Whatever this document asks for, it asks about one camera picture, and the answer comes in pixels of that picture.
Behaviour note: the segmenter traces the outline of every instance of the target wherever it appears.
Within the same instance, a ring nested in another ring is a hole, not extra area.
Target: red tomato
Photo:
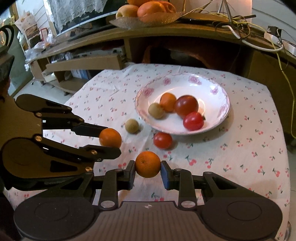
[[[196,111],[186,115],[183,120],[183,126],[189,131],[196,131],[202,128],[204,125],[204,119],[202,115]]]
[[[183,95],[176,100],[175,103],[175,112],[182,119],[185,118],[186,115],[193,111],[198,110],[198,102],[191,95]]]
[[[173,142],[170,134],[158,132],[153,137],[153,144],[159,149],[168,149]]]

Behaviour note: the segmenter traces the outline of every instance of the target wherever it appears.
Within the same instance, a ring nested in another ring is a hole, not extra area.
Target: fruit bowl
[[[148,107],[152,103],[159,103],[160,97],[166,92],[174,94],[176,98],[194,96],[199,104],[198,112],[206,118],[204,126],[196,131],[188,131],[183,126],[183,120],[174,112],[166,113],[161,119],[154,119],[148,113]],[[229,112],[230,103],[224,88],[205,76],[169,74],[142,87],[136,96],[135,107],[138,115],[156,130],[172,135],[194,135],[221,124]]]
[[[125,29],[137,29],[145,27],[158,27],[165,24],[173,23],[183,14],[177,13],[166,13],[166,12],[156,12],[144,17],[122,17],[111,20],[110,23],[119,28]]]

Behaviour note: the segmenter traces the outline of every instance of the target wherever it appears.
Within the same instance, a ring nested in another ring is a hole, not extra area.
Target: white cable
[[[229,25],[224,25],[223,27],[227,27],[227,28],[229,28],[229,30],[233,33],[233,35],[234,35],[237,39],[240,39],[240,38],[241,38],[241,37],[240,37],[240,36],[239,36],[239,35],[233,30],[233,28],[232,28],[231,26],[229,26]],[[258,50],[265,51],[265,52],[271,52],[271,53],[279,52],[279,51],[281,51],[281,50],[284,48],[284,46],[281,45],[281,47],[278,48],[278,49],[266,49],[266,48],[261,48],[261,47],[259,47],[259,46],[253,45],[253,44],[251,44],[251,43],[245,41],[244,39],[242,40],[242,42],[243,42],[244,44],[246,44],[246,45],[248,45],[248,46],[254,48],[254,49],[258,49]]]

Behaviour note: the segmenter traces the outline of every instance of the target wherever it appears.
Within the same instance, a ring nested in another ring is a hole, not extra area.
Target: metal rod
[[[231,12],[230,12],[228,3],[227,3],[226,0],[222,0],[222,2],[224,2],[224,6],[226,8],[226,12],[227,12],[227,15],[228,15],[229,22],[232,23],[232,17],[231,17]]]
[[[221,1],[220,7],[219,7],[219,9],[218,9],[218,12],[217,12],[217,13],[220,13],[220,12],[221,12],[221,10],[222,10],[222,6],[223,6],[223,1]]]
[[[183,1],[183,13],[185,13],[185,8],[186,8],[186,0]]]

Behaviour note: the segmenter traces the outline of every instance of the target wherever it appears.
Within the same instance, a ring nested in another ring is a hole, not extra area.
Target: cherry print tablecloth
[[[176,146],[172,150],[159,150],[152,141],[156,131],[136,114],[135,97],[150,80],[168,73],[184,72],[203,75],[221,84],[229,95],[230,112],[217,128],[194,136],[173,136]],[[283,212],[282,226],[276,239],[284,239],[290,203],[289,164],[281,123],[266,86],[227,72],[136,64],[120,71],[102,71],[66,105],[86,122],[114,128],[122,136],[121,156],[96,163],[96,175],[104,175],[114,168],[124,169],[129,160],[135,160],[144,150],[155,152],[172,169],[188,169],[194,175],[213,171],[275,201]],[[137,135],[125,131],[124,124],[130,118],[137,119],[142,127]],[[99,145],[98,138],[76,136],[69,130],[44,131],[44,136],[73,147]],[[5,195],[15,208],[38,192],[11,189],[5,191]],[[94,202],[98,201],[99,193],[97,191]],[[196,197],[198,204],[203,204],[199,190],[196,190]],[[136,175],[134,188],[119,192],[119,202],[177,199],[178,191],[166,191],[160,174],[149,179]]]

